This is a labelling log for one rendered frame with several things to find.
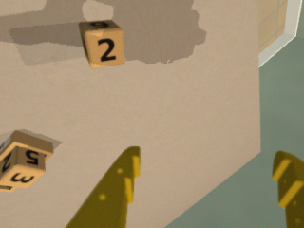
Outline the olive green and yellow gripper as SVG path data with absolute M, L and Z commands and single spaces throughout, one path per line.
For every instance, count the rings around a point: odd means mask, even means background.
M 126 228 L 140 176 L 141 149 L 130 146 L 113 162 L 66 228 Z M 287 228 L 304 228 L 304 161 L 277 151 L 272 179 L 278 181 L 278 205 L 285 208 Z

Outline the tan wooden number cube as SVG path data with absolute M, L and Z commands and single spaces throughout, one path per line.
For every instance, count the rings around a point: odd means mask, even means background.
M 80 22 L 79 30 L 91 68 L 124 64 L 124 31 L 112 20 Z
M 16 145 L 0 161 L 0 185 L 29 188 L 45 172 L 44 153 Z

